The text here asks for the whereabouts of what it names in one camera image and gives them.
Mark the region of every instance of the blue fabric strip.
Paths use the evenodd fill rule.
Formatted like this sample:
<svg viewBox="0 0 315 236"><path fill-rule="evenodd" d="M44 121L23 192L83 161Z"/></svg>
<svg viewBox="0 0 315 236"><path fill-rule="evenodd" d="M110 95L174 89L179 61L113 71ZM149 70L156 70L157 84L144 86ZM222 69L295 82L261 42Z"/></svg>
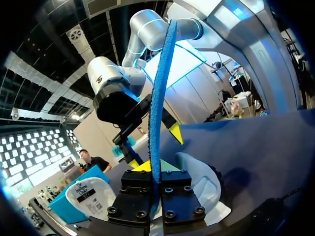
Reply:
<svg viewBox="0 0 315 236"><path fill-rule="evenodd" d="M154 203L151 209L151 218L155 215L159 203L159 181L160 181L160 156L159 138L162 120L162 110L166 91L166 84L171 68L177 34L177 21L171 20L160 61L157 67L157 75L152 91L152 102L149 113L149 155L153 175Z"/></svg>

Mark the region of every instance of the ceiling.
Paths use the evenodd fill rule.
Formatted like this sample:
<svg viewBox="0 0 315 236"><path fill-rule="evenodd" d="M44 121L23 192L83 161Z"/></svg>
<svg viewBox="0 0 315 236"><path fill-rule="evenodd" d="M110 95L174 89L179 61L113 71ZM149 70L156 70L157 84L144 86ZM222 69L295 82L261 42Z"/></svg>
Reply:
<svg viewBox="0 0 315 236"><path fill-rule="evenodd" d="M0 67L0 125L59 125L61 120L78 124L72 115L85 116L93 109L88 62L105 56L120 64L130 37L131 16L143 9L163 16L168 2L46 1L33 17L29 32ZM73 29L83 33L83 46L70 41L76 34ZM13 108L19 109L17 121L12 120Z"/></svg>

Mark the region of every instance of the teal box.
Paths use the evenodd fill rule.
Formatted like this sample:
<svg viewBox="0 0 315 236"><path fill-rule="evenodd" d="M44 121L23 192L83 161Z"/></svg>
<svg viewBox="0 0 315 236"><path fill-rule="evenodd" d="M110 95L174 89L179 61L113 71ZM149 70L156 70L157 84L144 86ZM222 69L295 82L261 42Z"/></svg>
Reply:
<svg viewBox="0 0 315 236"><path fill-rule="evenodd" d="M134 145L136 144L135 139L134 139L133 137L131 137L131 136L128 137L128 141L127 141L127 142L130 144L130 146L134 146ZM114 153L114 155L115 155L116 157L119 157L120 155L123 154L118 145L116 145L116 146L112 149L112 152Z"/></svg>
<svg viewBox="0 0 315 236"><path fill-rule="evenodd" d="M67 186L50 204L51 210L60 217L67 224L74 224L81 221L85 221L88 218L82 212L78 211L65 197L66 190L78 180L83 180L86 178L98 177L109 183L109 178L100 170L100 168L95 165L71 184Z"/></svg>

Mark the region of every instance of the man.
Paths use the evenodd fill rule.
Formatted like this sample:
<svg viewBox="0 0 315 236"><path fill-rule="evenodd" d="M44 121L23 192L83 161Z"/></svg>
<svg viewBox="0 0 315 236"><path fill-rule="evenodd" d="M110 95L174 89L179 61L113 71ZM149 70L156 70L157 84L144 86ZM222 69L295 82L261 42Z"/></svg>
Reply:
<svg viewBox="0 0 315 236"><path fill-rule="evenodd" d="M103 173L106 173L110 169L112 169L112 166L105 161L103 158L96 156L96 157L91 157L89 152L86 151L85 149L82 149L80 152L81 158L87 163L87 167L85 171L88 171L90 168L93 166L97 165Z"/></svg>

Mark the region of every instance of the black shirt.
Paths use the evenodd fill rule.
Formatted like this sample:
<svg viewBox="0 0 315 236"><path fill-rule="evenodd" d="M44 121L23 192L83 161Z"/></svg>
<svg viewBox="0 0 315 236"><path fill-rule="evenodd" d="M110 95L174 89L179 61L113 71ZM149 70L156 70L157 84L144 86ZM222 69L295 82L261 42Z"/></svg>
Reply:
<svg viewBox="0 0 315 236"><path fill-rule="evenodd" d="M88 171L90 168L93 166L97 165L100 170L103 172L105 171L106 167L109 165L107 161L105 161L103 158L96 156L96 157L91 157L91 163L87 163L87 168L85 171Z"/></svg>

